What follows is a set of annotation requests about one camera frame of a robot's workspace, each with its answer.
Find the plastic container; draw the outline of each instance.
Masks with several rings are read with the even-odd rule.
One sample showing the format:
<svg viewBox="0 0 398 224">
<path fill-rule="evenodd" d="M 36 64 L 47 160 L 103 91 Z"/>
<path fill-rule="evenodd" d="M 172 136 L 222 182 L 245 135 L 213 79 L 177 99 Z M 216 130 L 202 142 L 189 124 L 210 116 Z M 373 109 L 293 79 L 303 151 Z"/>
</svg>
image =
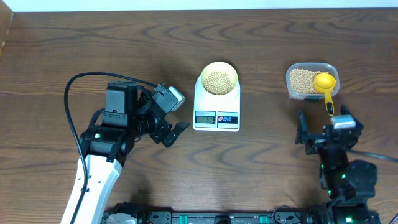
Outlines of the plastic container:
<svg viewBox="0 0 398 224">
<path fill-rule="evenodd" d="M 323 99 L 325 96 L 323 93 L 320 94 L 311 94 L 311 93 L 297 93 L 290 82 L 290 73 L 293 69 L 306 69 L 309 71 L 321 71 L 321 72 L 328 72 L 330 75 L 333 75 L 333 77 L 336 79 L 336 85 L 335 89 L 331 93 L 331 96 L 335 96 L 338 93 L 338 90 L 340 89 L 340 81 L 338 79 L 338 73 L 335 67 L 332 65 L 329 65 L 327 63 L 296 63 L 292 65 L 286 72 L 286 84 L 287 84 L 287 90 L 289 91 L 289 98 L 293 99 L 299 99 L 299 100 L 304 100 L 304 99 Z"/>
</svg>

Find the digital kitchen scale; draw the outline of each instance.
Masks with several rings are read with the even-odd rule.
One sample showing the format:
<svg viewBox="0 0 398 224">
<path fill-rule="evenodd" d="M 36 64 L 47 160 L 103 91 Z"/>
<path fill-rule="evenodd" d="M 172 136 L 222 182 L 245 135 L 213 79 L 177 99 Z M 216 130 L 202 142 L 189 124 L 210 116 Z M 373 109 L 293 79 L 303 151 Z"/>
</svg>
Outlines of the digital kitchen scale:
<svg viewBox="0 0 398 224">
<path fill-rule="evenodd" d="M 212 72 L 224 72 L 234 81 L 234 88 L 225 95 L 209 93 L 202 82 Z M 209 64 L 195 85 L 192 126 L 198 131 L 239 131 L 241 125 L 241 85 L 235 69 L 224 62 Z"/>
</svg>

